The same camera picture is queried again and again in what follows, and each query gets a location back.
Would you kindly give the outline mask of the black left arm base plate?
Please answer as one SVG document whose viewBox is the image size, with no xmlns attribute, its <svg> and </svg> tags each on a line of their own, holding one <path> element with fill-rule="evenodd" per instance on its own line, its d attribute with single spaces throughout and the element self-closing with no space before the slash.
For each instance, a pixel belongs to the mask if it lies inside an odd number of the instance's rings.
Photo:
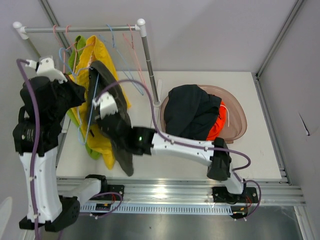
<svg viewBox="0 0 320 240">
<path fill-rule="evenodd" d="M 124 196 L 125 193 L 125 186 L 122 184 L 108 184 L 107 186 L 103 186 L 100 193 L 108 193 L 104 194 L 102 196 L 99 196 L 99 200 L 104 200 L 104 201 L 119 201 L 121 195 L 122 197 Z"/>
</svg>

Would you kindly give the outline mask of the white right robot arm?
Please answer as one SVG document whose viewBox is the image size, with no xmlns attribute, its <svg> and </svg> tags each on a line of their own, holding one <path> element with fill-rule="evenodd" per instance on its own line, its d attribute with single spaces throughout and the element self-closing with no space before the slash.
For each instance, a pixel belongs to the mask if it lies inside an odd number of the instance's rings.
<svg viewBox="0 0 320 240">
<path fill-rule="evenodd" d="M 229 198 L 239 202 L 246 197 L 244 183 L 232 170 L 231 150 L 221 138 L 215 141 L 191 140 L 147 127 L 132 127 L 124 138 L 125 149 L 133 155 L 174 156 L 207 167 L 207 178 L 221 182 Z"/>
</svg>

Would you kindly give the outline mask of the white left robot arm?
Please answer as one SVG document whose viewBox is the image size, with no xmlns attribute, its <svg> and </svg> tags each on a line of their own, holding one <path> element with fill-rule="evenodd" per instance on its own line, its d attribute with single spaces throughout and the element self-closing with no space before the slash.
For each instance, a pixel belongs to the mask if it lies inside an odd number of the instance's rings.
<svg viewBox="0 0 320 240">
<path fill-rule="evenodd" d="M 50 80 L 45 76 L 28 79 L 20 90 L 24 105 L 13 130 L 15 150 L 23 165 L 28 194 L 28 213 L 20 229 L 44 227 L 60 232 L 74 224 L 80 207 L 95 197 L 103 200 L 109 188 L 105 176 L 90 174 L 73 190 L 58 193 L 56 161 L 61 121 L 67 111 L 85 101 L 85 88 L 72 80 Z"/>
</svg>

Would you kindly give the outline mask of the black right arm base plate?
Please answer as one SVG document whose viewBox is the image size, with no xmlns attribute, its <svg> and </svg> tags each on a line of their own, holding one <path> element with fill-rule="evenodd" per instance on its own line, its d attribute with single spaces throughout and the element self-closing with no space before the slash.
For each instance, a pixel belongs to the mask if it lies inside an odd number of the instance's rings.
<svg viewBox="0 0 320 240">
<path fill-rule="evenodd" d="M 215 186 L 212 188 L 212 197 L 214 203 L 225 203 L 235 205 L 238 203 L 258 203 L 258 193 L 255 187 L 245 187 L 240 194 L 233 194 L 227 191 L 225 186 Z"/>
</svg>

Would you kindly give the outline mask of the navy dark shorts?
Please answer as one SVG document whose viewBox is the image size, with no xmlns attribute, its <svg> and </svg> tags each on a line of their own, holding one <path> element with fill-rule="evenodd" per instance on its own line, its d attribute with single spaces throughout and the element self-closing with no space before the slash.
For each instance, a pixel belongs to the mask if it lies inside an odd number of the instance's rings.
<svg viewBox="0 0 320 240">
<path fill-rule="evenodd" d="M 191 140 L 206 141 L 215 124 L 222 99 L 196 84 L 181 85 L 168 93 L 164 108 L 165 132 Z"/>
</svg>

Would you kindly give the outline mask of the pink wire hanger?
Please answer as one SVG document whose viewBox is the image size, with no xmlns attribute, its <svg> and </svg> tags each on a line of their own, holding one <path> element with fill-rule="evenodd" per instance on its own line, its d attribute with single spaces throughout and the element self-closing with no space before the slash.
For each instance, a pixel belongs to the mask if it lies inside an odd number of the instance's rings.
<svg viewBox="0 0 320 240">
<path fill-rule="evenodd" d="M 136 71 L 138 73 L 138 76 L 140 78 L 140 81 L 146 87 L 146 81 L 145 81 L 144 75 L 142 73 L 141 64 L 140 64 L 140 61 L 138 59 L 137 52 L 135 50 L 134 38 L 133 38 L 133 30 L 131 29 L 131 26 L 129 24 L 126 24 L 126 26 L 128 27 L 129 32 L 130 32 L 130 39 L 128 39 L 124 33 L 122 34 L 122 36 L 123 36 L 123 39 L 125 40 L 125 42 L 127 44 L 128 50 L 130 52 L 131 58 L 133 60 L 133 63 L 134 63 L 134 66 L 136 68 Z"/>
</svg>

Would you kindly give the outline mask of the olive green shorts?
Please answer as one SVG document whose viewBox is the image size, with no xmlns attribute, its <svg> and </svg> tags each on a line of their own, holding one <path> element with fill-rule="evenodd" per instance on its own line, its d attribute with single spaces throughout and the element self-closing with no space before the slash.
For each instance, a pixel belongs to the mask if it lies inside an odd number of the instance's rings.
<svg viewBox="0 0 320 240">
<path fill-rule="evenodd" d="M 100 95 L 104 88 L 116 82 L 114 75 L 101 61 L 95 60 L 91 66 L 93 69 L 89 70 L 87 95 L 87 101 L 90 102 L 90 107 L 92 106 L 94 97 Z M 127 101 L 122 88 L 118 84 L 110 88 L 108 92 L 114 97 L 118 112 L 100 119 L 98 118 L 98 110 L 93 109 L 93 120 L 90 120 L 90 124 L 98 127 L 98 133 L 103 135 L 103 140 L 110 140 L 115 160 L 119 163 L 125 174 L 130 177 L 134 173 L 133 155 L 126 152 L 124 146 L 124 137 L 127 135 L 125 130 L 129 130 L 132 126 L 129 114 L 127 113 Z"/>
</svg>

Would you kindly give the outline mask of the orange shorts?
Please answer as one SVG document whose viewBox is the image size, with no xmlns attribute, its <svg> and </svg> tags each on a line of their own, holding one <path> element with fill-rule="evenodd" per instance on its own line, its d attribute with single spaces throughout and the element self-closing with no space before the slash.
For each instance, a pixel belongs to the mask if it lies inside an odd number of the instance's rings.
<svg viewBox="0 0 320 240">
<path fill-rule="evenodd" d="M 227 127 L 230 126 L 230 113 L 225 103 L 222 101 L 219 107 L 217 120 L 214 123 L 213 127 L 210 129 L 206 140 L 214 141 L 217 137 L 219 137 L 225 124 L 227 124 Z"/>
</svg>

